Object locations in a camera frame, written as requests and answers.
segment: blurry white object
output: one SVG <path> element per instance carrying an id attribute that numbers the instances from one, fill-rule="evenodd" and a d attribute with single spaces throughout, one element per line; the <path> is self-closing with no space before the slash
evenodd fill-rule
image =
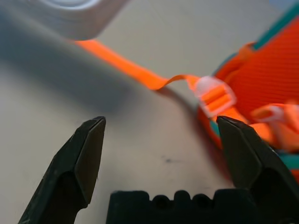
<path id="1" fill-rule="evenodd" d="M 12 4 L 64 37 L 86 40 L 95 38 L 127 1 L 18 0 Z"/>

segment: orange fabric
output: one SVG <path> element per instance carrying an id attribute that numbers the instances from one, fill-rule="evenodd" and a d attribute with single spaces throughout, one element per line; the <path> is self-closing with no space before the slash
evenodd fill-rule
<path id="1" fill-rule="evenodd" d="M 218 116 L 226 116 L 230 117 L 239 121 L 244 122 L 245 124 L 248 124 L 248 121 L 236 110 L 235 107 L 230 107 L 227 110 L 221 112 L 218 114 Z M 214 122 L 217 120 L 217 116 L 212 119 Z"/>
<path id="2" fill-rule="evenodd" d="M 132 63 L 131 61 L 123 58 L 122 56 L 116 54 L 115 52 L 113 52 L 112 50 L 95 40 L 77 41 L 76 44 L 82 47 L 83 49 L 89 51 L 90 53 L 94 54 L 96 57 L 111 64 L 112 66 L 124 72 L 128 76 L 134 78 L 136 81 L 140 82 L 150 90 L 159 90 L 173 81 L 184 79 L 188 83 L 189 88 L 192 91 L 194 91 L 195 84 L 200 79 L 199 77 L 192 75 L 177 75 L 170 79 L 162 78 L 154 72 L 147 70 L 141 66 L 138 66 Z M 235 56 L 233 60 L 224 65 L 222 69 L 218 72 L 217 76 L 220 76 L 223 79 L 227 79 L 228 77 L 229 79 L 234 79 L 234 75 L 237 74 L 236 70 L 238 70 L 241 65 L 243 65 L 254 55 L 253 51 L 250 48 L 251 45 L 252 43 L 247 44 L 243 48 L 241 48 L 239 54 Z M 227 103 L 229 100 L 229 95 L 226 94 L 223 86 L 215 88 L 214 90 L 212 90 L 204 96 L 204 101 L 206 101 L 207 107 L 210 111 L 218 109 L 219 107 Z M 227 109 L 226 111 L 223 111 L 221 114 L 218 115 L 229 116 L 247 123 L 247 120 L 238 112 L 236 108 L 233 107 Z M 207 130 L 211 131 L 209 120 L 204 125 L 206 125 Z M 267 129 L 267 126 L 256 125 L 253 127 L 258 127 L 256 131 L 265 141 L 268 141 L 270 144 L 275 144 L 273 142 L 274 137 L 271 135 L 271 132 Z M 221 145 L 218 136 L 215 136 L 214 141 L 217 145 Z"/>
<path id="3" fill-rule="evenodd" d="M 266 105 L 269 102 L 279 103 L 279 99 L 284 99 L 288 97 L 288 94 L 281 93 L 285 91 L 288 88 L 288 93 L 292 93 L 294 95 L 294 91 L 297 92 L 297 95 L 295 96 L 295 99 L 299 99 L 299 91 L 294 90 L 294 86 L 298 86 L 297 83 L 299 83 L 299 76 L 294 75 L 296 71 L 299 70 L 299 63 L 294 63 L 294 58 L 299 59 L 299 54 L 296 54 L 291 58 L 292 63 L 286 63 L 286 60 L 290 60 L 290 57 L 286 57 L 286 60 L 283 60 L 280 62 L 280 59 L 277 59 L 277 55 L 284 55 L 285 54 L 291 54 L 293 51 L 297 52 L 296 50 L 299 49 L 299 23 L 298 20 L 295 23 L 296 26 L 291 27 L 291 31 L 286 32 L 282 34 L 284 36 L 284 42 L 285 38 L 290 37 L 293 38 L 294 35 L 298 35 L 298 38 L 293 42 L 298 42 L 296 47 L 290 49 L 287 48 L 285 51 L 285 48 L 275 48 L 272 49 L 271 47 L 264 47 L 264 49 L 259 50 L 257 52 L 254 52 L 251 48 L 253 43 L 249 43 L 242 47 L 239 51 L 239 53 L 231 59 L 228 63 L 226 63 L 217 73 L 216 77 L 219 79 L 224 80 L 225 82 L 229 82 L 230 86 L 232 87 L 233 91 L 235 92 L 236 96 L 241 99 L 237 101 L 237 107 L 236 108 L 229 108 L 228 110 L 222 112 L 218 115 L 225 115 L 229 116 L 241 121 L 244 121 L 245 123 L 248 123 L 248 120 L 252 121 L 252 118 L 250 116 L 250 112 L 253 109 L 258 108 L 261 105 Z M 112 66 L 116 67 L 120 71 L 124 72 L 128 76 L 134 78 L 136 81 L 140 82 L 144 86 L 146 86 L 150 90 L 159 90 L 166 86 L 167 84 L 177 81 L 177 80 L 186 80 L 186 82 L 189 85 L 189 88 L 194 91 L 195 90 L 195 84 L 200 79 L 199 77 L 192 76 L 192 75 L 177 75 L 170 79 L 162 78 L 155 74 L 154 72 L 145 69 L 141 66 L 138 66 L 131 61 L 121 57 L 120 55 L 114 53 L 110 49 L 108 49 L 106 46 L 102 45 L 101 43 L 90 40 L 90 41 L 78 41 L 76 42 L 77 45 L 84 48 L 85 50 L 89 51 L 90 53 L 94 54 L 98 58 L 108 62 Z M 269 54 L 273 57 L 272 60 L 268 60 Z M 259 60 L 266 60 L 264 64 L 261 64 Z M 291 65 L 291 69 L 287 70 L 284 66 L 280 66 L 278 69 L 278 72 L 274 72 L 273 69 L 270 69 L 271 63 L 276 63 L 276 66 L 273 66 L 274 68 L 278 68 L 277 64 L 283 64 L 286 63 L 288 65 Z M 284 83 L 283 88 L 277 88 L 276 91 L 274 91 L 276 97 L 278 99 L 271 101 L 272 99 L 269 98 L 269 94 L 265 93 L 268 91 L 269 85 L 265 82 L 272 82 L 272 76 L 271 72 L 268 72 L 268 70 L 272 71 L 276 76 L 275 81 L 275 88 L 279 86 L 281 83 Z M 294 82 L 284 82 L 285 80 L 285 74 L 287 74 L 288 77 L 293 78 L 292 81 Z M 206 103 L 208 109 L 210 111 L 215 111 L 218 108 L 220 108 L 222 105 L 229 102 L 230 97 L 226 94 L 223 87 L 217 87 L 210 91 L 208 94 L 204 95 L 203 101 Z M 270 128 L 266 124 L 255 124 L 252 125 L 252 127 L 257 131 L 257 133 L 267 142 L 269 142 L 272 145 L 277 145 L 277 140 L 274 137 L 273 132 L 270 130 Z"/>
<path id="4" fill-rule="evenodd" d="M 224 67 L 233 67 L 234 61 Z M 253 122 L 251 111 L 269 103 L 299 102 L 299 17 L 237 69 L 229 85 L 239 99 L 236 108 L 246 119 Z M 216 76 L 223 79 L 223 73 Z"/>
<path id="5" fill-rule="evenodd" d="M 199 80 L 199 77 L 192 75 L 177 75 L 170 79 L 162 78 L 154 72 L 123 58 L 122 56 L 116 54 L 115 52 L 95 40 L 77 41 L 76 44 L 94 54 L 98 58 L 108 62 L 133 79 L 137 80 L 150 90 L 159 90 L 167 84 L 177 80 L 186 80 L 189 88 L 191 90 L 194 90 L 195 84 Z"/>
<path id="6" fill-rule="evenodd" d="M 299 183 L 299 170 L 292 170 L 291 172 L 294 175 L 297 183 Z"/>
<path id="7" fill-rule="evenodd" d="M 209 104 L 214 100 L 217 100 L 219 97 L 222 97 L 226 94 L 225 87 L 223 85 L 217 86 L 216 88 L 212 89 L 205 95 L 201 97 L 201 100 L 205 102 L 205 104 Z"/>

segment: orange strap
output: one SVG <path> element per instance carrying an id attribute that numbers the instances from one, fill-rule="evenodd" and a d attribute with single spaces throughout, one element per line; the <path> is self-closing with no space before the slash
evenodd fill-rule
<path id="1" fill-rule="evenodd" d="M 188 83 L 189 88 L 192 91 L 195 91 L 195 84 L 200 79 L 199 77 L 193 75 L 177 75 L 170 79 L 163 78 L 158 76 L 154 72 L 123 58 L 98 41 L 88 40 L 77 41 L 75 43 L 88 52 L 94 54 L 96 57 L 106 61 L 118 70 L 124 72 L 126 75 L 140 82 L 150 90 L 159 90 L 171 82 L 177 80 L 185 80 Z M 248 60 L 253 55 L 251 45 L 252 43 L 249 43 L 241 48 L 239 53 L 230 62 L 226 63 L 220 71 L 217 72 L 217 77 L 228 82 L 237 73 L 238 69 L 246 62 L 246 60 Z M 223 95 L 221 89 L 215 89 L 211 93 L 217 96 Z M 223 103 L 227 102 L 227 100 L 227 96 L 223 95 L 220 99 L 217 99 L 217 101 L 214 102 L 213 100 L 213 102 L 209 104 L 209 106 L 211 107 L 209 109 L 215 109 Z M 247 122 L 246 119 L 242 115 L 240 115 L 237 109 L 234 107 L 223 111 L 220 115 L 228 115 L 230 117 L 242 120 L 245 123 Z M 266 124 L 255 124 L 251 126 L 264 140 L 268 141 L 270 144 L 276 145 L 275 136 L 273 136 L 272 131 Z"/>
<path id="2" fill-rule="evenodd" d="M 196 82 L 200 79 L 199 77 L 193 75 L 177 75 L 170 79 L 162 78 L 154 72 L 136 65 L 131 61 L 123 58 L 122 56 L 116 54 L 98 41 L 77 41 L 76 44 L 94 54 L 98 58 L 108 62 L 133 79 L 137 80 L 150 90 L 159 90 L 174 81 L 186 80 L 189 88 L 193 91 L 195 89 Z"/>

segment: white tabletop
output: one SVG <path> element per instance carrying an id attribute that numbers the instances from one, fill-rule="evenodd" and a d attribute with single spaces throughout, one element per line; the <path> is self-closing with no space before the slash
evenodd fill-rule
<path id="1" fill-rule="evenodd" d="M 161 76 L 204 76 L 279 15 L 257 0 L 139 0 L 99 39 Z M 232 187 L 221 173 L 221 154 L 197 126 L 196 99 L 184 82 L 160 94 L 99 66 L 98 78 L 68 74 L 64 80 L 55 70 L 36 77 L 0 63 L 1 223 L 20 219 L 54 154 L 84 120 L 100 115 L 107 126 L 99 179 L 76 223 L 105 223 L 114 190 L 171 199 L 179 189 L 212 197 Z"/>

